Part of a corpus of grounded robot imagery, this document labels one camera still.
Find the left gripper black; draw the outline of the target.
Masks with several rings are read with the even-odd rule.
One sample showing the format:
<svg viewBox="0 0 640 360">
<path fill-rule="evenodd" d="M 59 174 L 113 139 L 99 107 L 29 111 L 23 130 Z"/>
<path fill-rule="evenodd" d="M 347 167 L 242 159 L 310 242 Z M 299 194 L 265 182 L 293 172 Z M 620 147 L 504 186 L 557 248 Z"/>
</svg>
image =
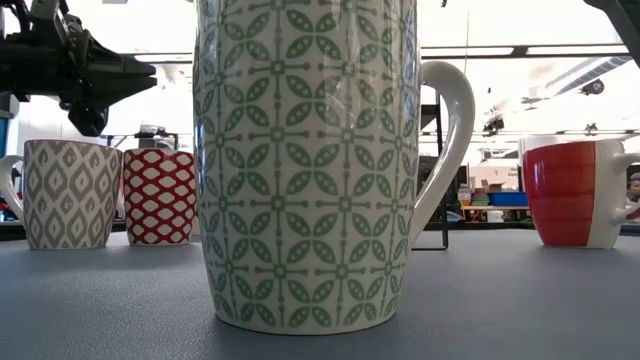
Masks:
<svg viewBox="0 0 640 360">
<path fill-rule="evenodd" d="M 34 32 L 15 35 L 14 44 L 14 96 L 22 102 L 32 95 L 56 97 L 84 136 L 104 130 L 103 108 L 157 85 L 153 65 L 107 49 L 87 30 L 71 32 L 58 47 Z M 105 78 L 88 80 L 86 70 Z"/>
</svg>

